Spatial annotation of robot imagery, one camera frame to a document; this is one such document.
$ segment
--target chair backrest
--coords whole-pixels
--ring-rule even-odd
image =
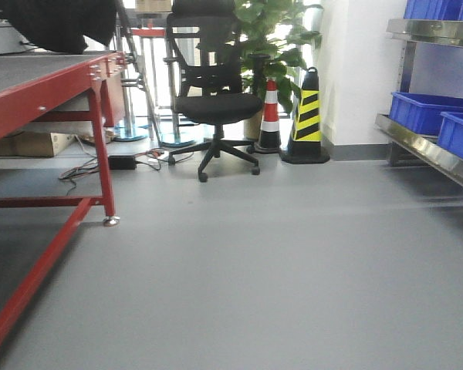
[[[180,67],[179,95],[187,96],[191,87],[200,88],[203,95],[223,91],[241,93],[240,22],[233,8],[217,7],[217,2],[214,8],[179,7],[181,3],[174,3],[173,12],[167,17],[166,32]]]

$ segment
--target cone base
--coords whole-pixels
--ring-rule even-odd
[[[288,152],[288,150],[280,150],[279,156],[283,162],[291,164],[315,164],[315,163],[325,163],[330,160],[330,155],[327,153],[325,148],[321,148],[320,153],[314,155],[302,155],[302,156],[293,156]]]
[[[261,154],[271,154],[271,153],[279,152],[280,149],[279,149],[279,146],[276,148],[263,148],[258,143],[254,143],[254,151],[256,153],[261,153]]]

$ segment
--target red workbench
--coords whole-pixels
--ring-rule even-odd
[[[75,207],[0,311],[0,346],[89,209],[95,205],[103,206],[105,226],[118,224],[103,121],[107,126],[113,126],[119,118],[118,102],[122,96],[120,71],[124,68],[125,58],[119,52],[75,56],[56,53],[0,55],[0,139],[33,120],[91,121],[101,184],[101,194],[98,195],[0,199],[0,208]],[[89,110],[50,112],[82,93],[87,94]]]

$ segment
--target black power adapter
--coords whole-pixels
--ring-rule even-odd
[[[137,167],[136,156],[108,156],[108,164],[111,170],[135,170]]]

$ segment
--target plant pot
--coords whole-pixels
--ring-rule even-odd
[[[248,119],[244,119],[244,137],[248,140],[259,140],[259,134],[261,133],[262,115],[264,109],[261,109],[254,116]]]

